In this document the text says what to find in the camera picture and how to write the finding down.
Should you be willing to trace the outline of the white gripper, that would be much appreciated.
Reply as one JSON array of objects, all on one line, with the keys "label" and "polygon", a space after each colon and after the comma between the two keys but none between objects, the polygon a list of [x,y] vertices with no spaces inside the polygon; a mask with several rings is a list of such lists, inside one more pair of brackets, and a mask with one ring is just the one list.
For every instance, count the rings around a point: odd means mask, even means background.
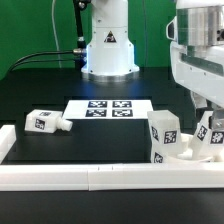
[{"label": "white gripper", "polygon": [[[224,45],[208,47],[200,58],[189,57],[186,47],[171,43],[170,58],[174,80],[191,90],[197,117],[211,111],[207,100],[224,108]],[[224,131],[224,109],[213,111],[211,128]]]}]

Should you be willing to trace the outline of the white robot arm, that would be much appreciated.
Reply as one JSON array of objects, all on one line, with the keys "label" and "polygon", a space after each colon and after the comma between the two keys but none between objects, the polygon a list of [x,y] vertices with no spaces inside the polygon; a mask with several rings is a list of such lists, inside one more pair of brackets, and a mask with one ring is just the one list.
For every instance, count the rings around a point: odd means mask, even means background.
[{"label": "white robot arm", "polygon": [[[119,81],[138,72],[128,38],[128,0],[90,2],[92,39],[83,77]],[[174,80],[192,92],[195,106],[216,106],[209,128],[224,131],[224,0],[176,0],[166,37]]]}]

